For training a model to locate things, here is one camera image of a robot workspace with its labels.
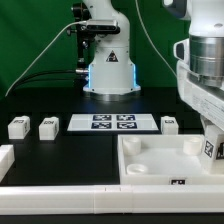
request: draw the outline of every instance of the blue light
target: blue light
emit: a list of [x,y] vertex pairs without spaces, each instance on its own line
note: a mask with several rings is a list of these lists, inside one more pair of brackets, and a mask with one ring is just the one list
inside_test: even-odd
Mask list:
[[136,65],[134,65],[134,87],[137,86],[137,82],[136,82],[136,79],[137,79],[137,71],[136,71]]
[[91,87],[91,65],[89,65],[89,80],[88,80],[88,87]]

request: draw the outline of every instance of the small white cube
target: small white cube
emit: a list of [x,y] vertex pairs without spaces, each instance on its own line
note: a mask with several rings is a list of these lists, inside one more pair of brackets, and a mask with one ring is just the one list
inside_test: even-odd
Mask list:
[[57,117],[45,118],[39,126],[40,140],[54,140],[59,132],[59,119]]
[[27,116],[15,117],[8,125],[9,139],[24,139],[30,131],[30,118]]
[[0,182],[7,174],[14,161],[13,145],[2,145],[0,147]]
[[161,118],[161,132],[163,135],[178,135],[179,125],[175,117],[162,117]]

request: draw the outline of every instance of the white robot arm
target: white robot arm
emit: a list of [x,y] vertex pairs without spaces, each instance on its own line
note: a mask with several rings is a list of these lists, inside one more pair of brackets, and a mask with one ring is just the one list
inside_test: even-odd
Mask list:
[[113,8],[111,0],[83,2],[93,21],[116,21],[120,28],[119,34],[96,36],[95,57],[89,65],[89,80],[84,92],[87,96],[106,101],[122,100],[138,94],[140,87],[136,84],[136,68],[129,56],[128,19]]
[[180,19],[190,19],[189,39],[174,46],[183,101],[211,121],[205,127],[202,165],[224,173],[224,1],[163,0]]

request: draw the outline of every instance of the green wall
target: green wall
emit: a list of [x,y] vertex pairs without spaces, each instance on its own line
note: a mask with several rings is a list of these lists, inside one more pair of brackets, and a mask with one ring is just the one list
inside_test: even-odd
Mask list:
[[[0,1],[0,97],[56,34],[74,21],[70,7],[77,0]],[[137,65],[142,86],[176,86],[173,74],[151,48],[137,18],[134,0],[112,0],[131,23],[131,59]],[[159,51],[175,69],[172,46],[188,36],[187,22],[173,18],[161,0],[139,0],[143,20]],[[73,69],[76,65],[75,36],[62,35],[29,73]],[[68,86],[71,83],[60,83]]]

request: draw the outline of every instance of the black table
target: black table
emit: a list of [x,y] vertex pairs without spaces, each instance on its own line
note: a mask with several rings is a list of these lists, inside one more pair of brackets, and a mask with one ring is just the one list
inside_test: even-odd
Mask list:
[[[202,134],[200,115],[184,104],[176,88],[146,88],[139,98],[101,102],[84,98],[79,88],[26,88],[0,102],[0,144],[13,144],[16,162],[2,186],[119,184],[116,132],[68,133],[72,114],[151,113],[160,127],[162,116],[174,116],[180,134]],[[7,125],[16,116],[31,118],[25,140],[8,139]],[[45,117],[60,119],[53,142],[40,142],[38,127]],[[223,214],[109,214],[0,216],[0,223],[223,223]]]

